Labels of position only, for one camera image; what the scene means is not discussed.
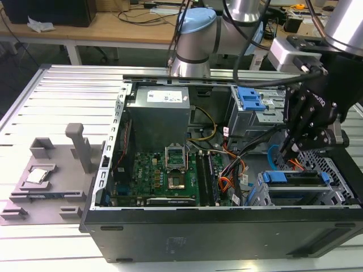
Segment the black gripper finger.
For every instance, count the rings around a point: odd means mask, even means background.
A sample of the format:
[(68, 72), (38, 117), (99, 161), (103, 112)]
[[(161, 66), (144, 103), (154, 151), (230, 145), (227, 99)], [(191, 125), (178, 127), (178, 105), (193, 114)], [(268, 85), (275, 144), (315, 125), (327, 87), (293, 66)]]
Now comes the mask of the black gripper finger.
[(293, 141), (292, 151), (326, 150), (334, 145), (334, 133), (328, 127), (311, 128)]
[(286, 89), (284, 103), (285, 139), (280, 147), (284, 159), (294, 159), (298, 155), (298, 141), (307, 128), (307, 121), (312, 113), (310, 93), (302, 86), (291, 86)]

